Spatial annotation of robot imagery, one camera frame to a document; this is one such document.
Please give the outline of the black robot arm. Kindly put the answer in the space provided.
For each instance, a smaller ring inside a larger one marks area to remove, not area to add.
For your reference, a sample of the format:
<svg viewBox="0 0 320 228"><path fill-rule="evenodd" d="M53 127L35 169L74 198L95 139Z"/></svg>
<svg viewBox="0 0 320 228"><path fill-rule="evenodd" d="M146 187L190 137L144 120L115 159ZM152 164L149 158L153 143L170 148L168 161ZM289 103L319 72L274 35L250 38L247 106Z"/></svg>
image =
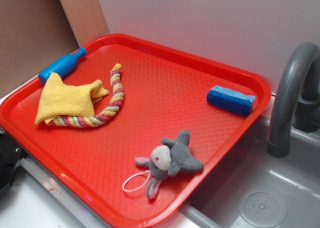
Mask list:
<svg viewBox="0 0 320 228"><path fill-rule="evenodd" d="M0 128L0 195L11 188L25 155L23 148Z"/></svg>

